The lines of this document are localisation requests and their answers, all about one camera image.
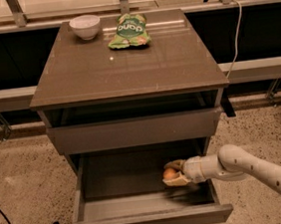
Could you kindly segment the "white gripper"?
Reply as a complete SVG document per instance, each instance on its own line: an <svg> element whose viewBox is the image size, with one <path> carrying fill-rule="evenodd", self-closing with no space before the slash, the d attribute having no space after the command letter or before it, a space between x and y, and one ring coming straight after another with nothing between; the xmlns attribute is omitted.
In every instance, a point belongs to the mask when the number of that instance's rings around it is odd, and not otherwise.
<svg viewBox="0 0 281 224"><path fill-rule="evenodd" d="M199 156L191 157L187 160L178 159L168 162L164 166L165 169L173 168L180 172L174 175L172 178L164 178L162 182L170 187L182 187L189 184L190 181L194 183L206 181L203 170L201 169L201 162L201 157Z"/></svg>

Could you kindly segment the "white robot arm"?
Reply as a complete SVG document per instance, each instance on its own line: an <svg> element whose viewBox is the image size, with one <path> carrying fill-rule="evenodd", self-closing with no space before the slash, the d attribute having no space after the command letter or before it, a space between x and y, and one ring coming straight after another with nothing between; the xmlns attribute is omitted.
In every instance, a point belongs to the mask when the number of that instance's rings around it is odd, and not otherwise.
<svg viewBox="0 0 281 224"><path fill-rule="evenodd" d="M216 154L169 162L164 166L162 181L173 187L201 183L211 178L238 181L246 175L255 177L281 195L281 166L233 144L221 146Z"/></svg>

